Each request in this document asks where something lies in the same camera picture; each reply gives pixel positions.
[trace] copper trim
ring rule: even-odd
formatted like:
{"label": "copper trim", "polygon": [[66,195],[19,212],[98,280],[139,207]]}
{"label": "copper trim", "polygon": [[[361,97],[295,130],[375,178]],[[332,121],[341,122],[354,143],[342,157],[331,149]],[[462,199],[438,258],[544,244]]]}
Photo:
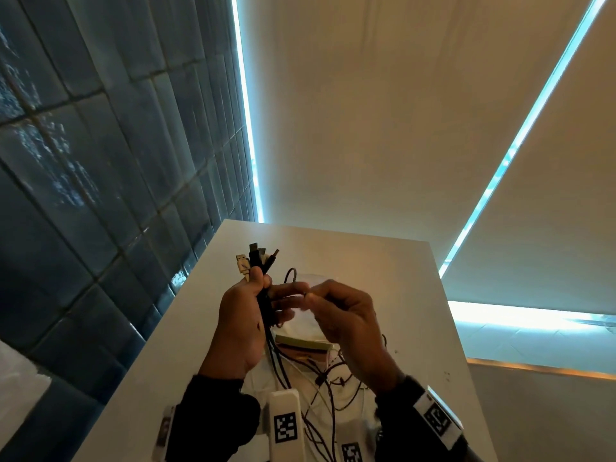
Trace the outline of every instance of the copper trim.
{"label": "copper trim", "polygon": [[542,372],[545,374],[560,374],[563,376],[579,376],[581,378],[616,381],[616,374],[609,374],[607,372],[582,372],[580,370],[569,370],[568,368],[527,365],[522,363],[506,363],[499,362],[497,360],[483,360],[482,358],[466,358],[466,362],[469,365],[498,366],[499,368],[510,368],[512,370],[526,370],[528,372]]}

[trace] white table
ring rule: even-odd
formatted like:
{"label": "white table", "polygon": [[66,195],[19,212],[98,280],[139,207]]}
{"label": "white table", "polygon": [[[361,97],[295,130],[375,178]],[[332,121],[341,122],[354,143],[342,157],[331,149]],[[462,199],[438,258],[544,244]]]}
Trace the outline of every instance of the white table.
{"label": "white table", "polygon": [[254,242],[280,249],[275,283],[293,266],[369,292],[401,369],[434,388],[473,449],[497,461],[428,243],[225,220],[74,462],[150,460],[163,409],[181,400],[207,352],[220,298],[240,279],[235,255]]}

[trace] person's left hand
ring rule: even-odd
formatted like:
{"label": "person's left hand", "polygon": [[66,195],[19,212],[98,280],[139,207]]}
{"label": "person's left hand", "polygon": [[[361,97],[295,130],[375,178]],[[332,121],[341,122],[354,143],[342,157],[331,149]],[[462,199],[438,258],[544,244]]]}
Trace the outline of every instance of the person's left hand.
{"label": "person's left hand", "polygon": [[250,270],[250,280],[242,279],[225,292],[220,302],[218,326],[210,350],[199,374],[223,380],[243,380],[259,360],[266,345],[266,332],[257,303],[257,295],[268,288],[269,297],[277,313],[278,324],[295,316],[310,286],[305,282],[272,285],[272,278],[258,267]]}

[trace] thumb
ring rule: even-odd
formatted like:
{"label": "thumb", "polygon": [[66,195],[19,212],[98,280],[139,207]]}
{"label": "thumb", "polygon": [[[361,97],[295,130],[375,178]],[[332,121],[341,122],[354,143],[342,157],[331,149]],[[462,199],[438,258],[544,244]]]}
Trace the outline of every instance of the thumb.
{"label": "thumb", "polygon": [[306,306],[312,311],[318,322],[333,330],[343,330],[349,325],[353,313],[343,311],[334,303],[313,293],[305,296]]}
{"label": "thumb", "polygon": [[250,291],[257,295],[263,289],[263,271],[260,267],[252,267],[250,269],[250,279],[248,280],[248,287]]}

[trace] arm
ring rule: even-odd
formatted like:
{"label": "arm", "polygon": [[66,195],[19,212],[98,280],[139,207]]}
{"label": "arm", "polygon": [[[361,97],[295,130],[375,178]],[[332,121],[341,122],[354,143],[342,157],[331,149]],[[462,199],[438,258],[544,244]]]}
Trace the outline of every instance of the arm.
{"label": "arm", "polygon": [[261,360],[266,343],[256,296],[269,288],[272,303],[284,300],[277,313],[283,323],[293,318],[292,308],[303,297],[289,297],[308,290],[297,282],[272,285],[261,269],[250,270],[250,280],[231,287],[220,302],[218,326],[199,373],[190,381],[175,410],[167,462],[208,460],[225,462],[257,431],[261,408],[258,401],[240,390],[246,374]]}
{"label": "arm", "polygon": [[481,462],[460,438],[448,454],[413,405],[424,389],[405,376],[382,344],[372,298],[333,280],[311,289],[304,309],[310,309],[329,342],[340,344],[350,371],[376,395],[382,437],[376,460],[397,460],[409,447],[425,448],[435,460]]}

